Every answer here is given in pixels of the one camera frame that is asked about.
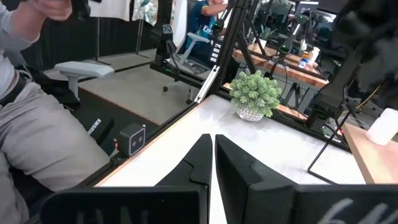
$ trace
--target small camera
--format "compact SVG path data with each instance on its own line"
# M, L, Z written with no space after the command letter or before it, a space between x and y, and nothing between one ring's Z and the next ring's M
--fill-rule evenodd
M144 125L135 123L124 128L116 138L118 151L128 157L139 152L145 145L145 132Z

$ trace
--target gray pants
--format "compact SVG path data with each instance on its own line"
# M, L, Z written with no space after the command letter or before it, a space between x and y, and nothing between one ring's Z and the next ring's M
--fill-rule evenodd
M28 83L14 103L0 106L0 222L29 219L10 166L59 191L75 186L108 161L69 111L38 84Z

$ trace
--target hand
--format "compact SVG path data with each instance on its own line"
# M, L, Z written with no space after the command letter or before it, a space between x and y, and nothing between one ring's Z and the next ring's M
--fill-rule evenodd
M30 3L36 10L55 21L65 21L72 13L71 0L30 0Z

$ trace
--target person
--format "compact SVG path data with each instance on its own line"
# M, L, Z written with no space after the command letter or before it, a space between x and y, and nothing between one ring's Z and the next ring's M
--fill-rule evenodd
M223 2L223 0L206 0L196 3L188 17L187 32L211 39L213 25L217 21L218 14L225 11L228 7L228 4L224 4ZM185 48L188 48L191 43L192 39L187 37ZM199 59L206 66L211 68L215 64L214 62L210 61L211 52L211 43L196 42L190 55ZM231 62L228 65L227 77L225 77L224 83L231 82L235 78L238 68L239 64L233 58L231 58Z
M28 73L15 70L4 51L34 43L44 21L64 21L70 0L22 1L15 11L0 3L0 222L29 219L9 168L22 170L56 192L74 187L109 161L84 127Z

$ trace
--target white marble tabletop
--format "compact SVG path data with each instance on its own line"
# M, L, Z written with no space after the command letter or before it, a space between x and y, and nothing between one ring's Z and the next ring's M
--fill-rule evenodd
M306 172L324 142L263 118L257 123L241 120L233 106L218 96L210 96L136 157L130 158L97 187L154 186L183 159L202 134L224 134L237 145L284 176L299 184L326 184ZM210 223L226 223L213 163ZM312 171L339 184L363 184L355 159L329 146Z

